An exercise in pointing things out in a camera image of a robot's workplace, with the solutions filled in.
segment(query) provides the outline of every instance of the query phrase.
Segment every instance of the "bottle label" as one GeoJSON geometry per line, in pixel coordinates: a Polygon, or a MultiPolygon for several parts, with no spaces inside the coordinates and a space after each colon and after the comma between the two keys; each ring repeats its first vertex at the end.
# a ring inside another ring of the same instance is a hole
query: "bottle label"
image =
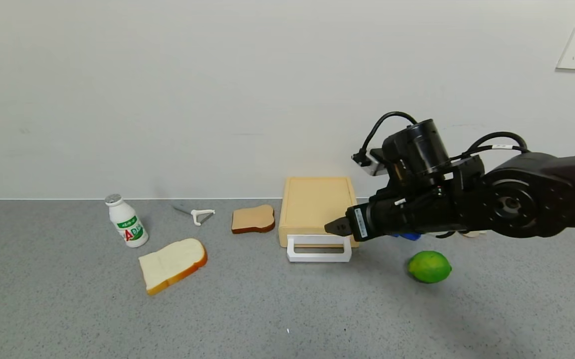
{"type": "Polygon", "coordinates": [[[119,233],[125,241],[136,241],[143,236],[143,225],[141,221],[134,216],[125,222],[117,223],[119,233]]]}

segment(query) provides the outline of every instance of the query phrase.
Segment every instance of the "white handle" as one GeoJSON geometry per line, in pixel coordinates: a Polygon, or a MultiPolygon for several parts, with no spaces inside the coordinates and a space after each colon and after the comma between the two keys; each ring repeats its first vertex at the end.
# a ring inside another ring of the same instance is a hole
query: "white handle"
{"type": "Polygon", "coordinates": [[[289,234],[287,236],[287,258],[290,262],[349,262],[352,246],[349,236],[339,237],[330,234],[289,234]],[[296,253],[296,244],[342,244],[342,253],[296,253]]]}
{"type": "Polygon", "coordinates": [[[192,219],[194,219],[195,225],[201,225],[201,223],[199,223],[196,218],[197,216],[200,216],[201,214],[210,214],[210,213],[215,213],[214,209],[192,209],[192,211],[190,212],[190,214],[192,214],[192,219]]]}

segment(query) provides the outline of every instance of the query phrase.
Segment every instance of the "white plastic bottle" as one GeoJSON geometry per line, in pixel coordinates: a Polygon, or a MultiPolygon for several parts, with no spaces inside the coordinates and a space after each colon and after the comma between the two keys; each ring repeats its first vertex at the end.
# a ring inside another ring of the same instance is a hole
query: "white plastic bottle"
{"type": "Polygon", "coordinates": [[[121,238],[128,247],[137,248],[148,241],[148,232],[137,217],[137,212],[129,204],[123,202],[120,194],[105,197],[105,205],[110,207],[110,222],[119,231],[121,238]]]}

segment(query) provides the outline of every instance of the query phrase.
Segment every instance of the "green label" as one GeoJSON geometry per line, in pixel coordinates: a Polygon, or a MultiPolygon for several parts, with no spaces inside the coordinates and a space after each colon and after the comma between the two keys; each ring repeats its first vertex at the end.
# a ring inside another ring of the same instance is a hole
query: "green label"
{"type": "Polygon", "coordinates": [[[117,227],[128,228],[128,227],[132,227],[134,225],[134,223],[137,223],[137,216],[134,216],[134,217],[130,218],[129,220],[126,220],[125,222],[117,223],[117,227]]]}

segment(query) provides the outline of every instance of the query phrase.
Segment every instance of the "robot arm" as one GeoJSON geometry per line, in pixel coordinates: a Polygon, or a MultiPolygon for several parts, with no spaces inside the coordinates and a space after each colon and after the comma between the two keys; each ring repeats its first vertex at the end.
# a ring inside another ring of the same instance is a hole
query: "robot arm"
{"type": "Polygon", "coordinates": [[[527,238],[575,227],[575,157],[532,153],[519,136],[497,132],[450,158],[433,120],[415,123],[413,118],[381,149],[367,153],[367,143],[384,118],[353,159],[371,175],[388,173],[389,183],[369,202],[349,207],[345,217],[328,223],[328,233],[367,241],[385,234],[490,229],[527,238]],[[481,146],[495,137],[511,137],[518,145],[481,146]],[[496,148],[522,154],[485,173],[473,154],[496,148]]]}

